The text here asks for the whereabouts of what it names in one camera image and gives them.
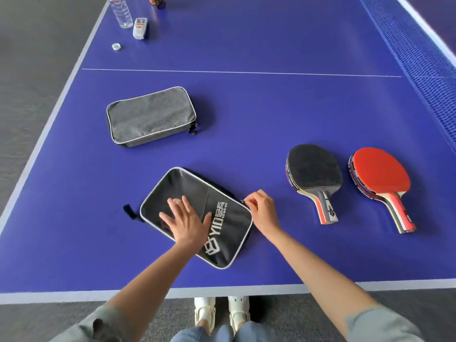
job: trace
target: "sleeve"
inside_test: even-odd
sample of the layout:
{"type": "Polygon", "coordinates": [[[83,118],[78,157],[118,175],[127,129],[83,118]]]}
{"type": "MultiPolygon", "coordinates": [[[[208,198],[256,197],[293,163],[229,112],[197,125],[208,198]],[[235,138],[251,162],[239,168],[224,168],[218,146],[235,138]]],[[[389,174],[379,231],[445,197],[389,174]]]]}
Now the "sleeve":
{"type": "Polygon", "coordinates": [[[132,330],[123,316],[105,304],[50,342],[131,342],[132,337],[132,330]]]}
{"type": "Polygon", "coordinates": [[[346,323],[349,342],[424,342],[414,324],[380,305],[348,317],[346,323]]]}

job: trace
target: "forearm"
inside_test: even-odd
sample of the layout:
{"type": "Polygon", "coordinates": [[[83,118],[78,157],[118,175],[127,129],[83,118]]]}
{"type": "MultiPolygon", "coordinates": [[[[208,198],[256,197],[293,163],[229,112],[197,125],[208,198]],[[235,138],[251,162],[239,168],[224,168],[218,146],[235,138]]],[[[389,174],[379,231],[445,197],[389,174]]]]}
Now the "forearm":
{"type": "Polygon", "coordinates": [[[169,288],[192,256],[187,247],[175,244],[107,302],[126,318],[134,331],[134,341],[139,341],[144,334],[169,288]]]}
{"type": "Polygon", "coordinates": [[[378,303],[363,289],[333,269],[282,230],[269,237],[307,285],[336,328],[346,336],[345,319],[378,303]]]}

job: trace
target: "gray carpet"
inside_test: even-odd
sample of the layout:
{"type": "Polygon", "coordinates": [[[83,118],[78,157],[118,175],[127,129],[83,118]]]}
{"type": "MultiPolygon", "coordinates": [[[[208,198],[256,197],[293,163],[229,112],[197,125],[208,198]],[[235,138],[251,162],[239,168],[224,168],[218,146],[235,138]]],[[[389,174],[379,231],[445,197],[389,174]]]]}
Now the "gray carpet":
{"type": "MultiPolygon", "coordinates": [[[[1,210],[104,2],[0,1],[1,210]]],[[[456,290],[379,292],[373,296],[417,324],[428,342],[455,341],[456,290]]],[[[0,341],[47,341],[99,304],[0,306],[0,341]]],[[[251,307],[255,321],[276,328],[286,341],[343,341],[308,294],[252,297],[251,307]]],[[[228,323],[226,299],[218,299],[217,308],[218,326],[228,323]]],[[[192,324],[192,300],[166,300],[144,340],[169,341],[192,324]]]]}

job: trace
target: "person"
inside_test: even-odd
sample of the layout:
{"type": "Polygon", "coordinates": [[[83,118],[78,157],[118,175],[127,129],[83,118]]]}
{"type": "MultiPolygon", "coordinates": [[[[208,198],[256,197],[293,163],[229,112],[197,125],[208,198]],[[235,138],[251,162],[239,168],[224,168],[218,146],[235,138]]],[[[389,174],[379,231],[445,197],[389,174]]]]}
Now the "person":
{"type": "MultiPolygon", "coordinates": [[[[380,305],[363,289],[333,269],[280,228],[274,201],[259,190],[245,203],[254,224],[280,251],[308,286],[322,310],[348,341],[419,342],[418,328],[399,314],[380,305]]],[[[172,283],[208,238],[211,214],[201,222],[183,196],[168,199],[174,217],[161,212],[176,240],[169,251],[100,306],[81,323],[52,342],[138,342],[154,318],[172,283]]],[[[195,327],[177,333],[171,342],[275,342],[282,338],[271,329],[250,321],[248,297],[229,297],[230,323],[211,336],[215,298],[195,298],[195,327]]]]}

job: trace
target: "water bottle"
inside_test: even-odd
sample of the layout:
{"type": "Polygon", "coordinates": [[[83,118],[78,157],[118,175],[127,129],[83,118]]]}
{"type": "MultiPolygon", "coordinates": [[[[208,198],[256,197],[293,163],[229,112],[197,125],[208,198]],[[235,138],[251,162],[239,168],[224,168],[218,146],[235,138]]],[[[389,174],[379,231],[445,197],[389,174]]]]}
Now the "water bottle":
{"type": "Polygon", "coordinates": [[[128,10],[127,2],[125,0],[109,0],[109,2],[120,27],[123,29],[132,27],[133,19],[128,10]]]}

